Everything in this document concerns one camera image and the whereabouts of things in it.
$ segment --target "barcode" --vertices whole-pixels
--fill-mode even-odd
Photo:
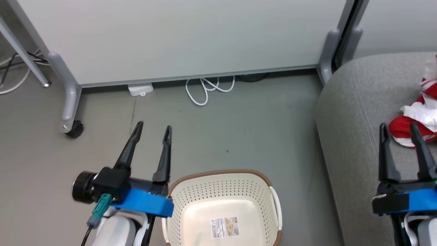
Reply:
[[[211,229],[212,229],[212,237],[213,238],[217,238],[217,226],[216,225],[212,225]]]

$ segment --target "camera lens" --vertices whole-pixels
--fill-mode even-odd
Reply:
[[[93,203],[93,180],[97,174],[94,172],[81,172],[73,182],[71,194],[73,199],[83,203]]]

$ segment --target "basket bottom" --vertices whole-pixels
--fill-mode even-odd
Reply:
[[[251,197],[189,203],[181,216],[182,246],[265,246],[263,215]]]

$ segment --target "perforated basket wall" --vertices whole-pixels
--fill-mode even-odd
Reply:
[[[176,181],[169,194],[174,203],[173,216],[167,219],[167,234],[171,246],[181,246],[180,225],[185,206],[191,202],[217,197],[251,197],[261,210],[266,246],[274,245],[281,234],[278,233],[269,186],[271,182],[268,178],[253,170],[199,173]]]

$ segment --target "basket handle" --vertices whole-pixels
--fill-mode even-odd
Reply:
[[[282,230],[282,209],[281,209],[281,203],[279,202],[279,197],[277,196],[277,193],[275,189],[270,186],[270,191],[273,195],[273,211],[275,211],[275,216],[277,217],[277,226],[278,230]]]
[[[163,236],[164,236],[164,240],[167,243],[170,243],[170,241],[168,240],[168,234],[167,234],[167,218],[161,218],[161,224],[163,227]]]

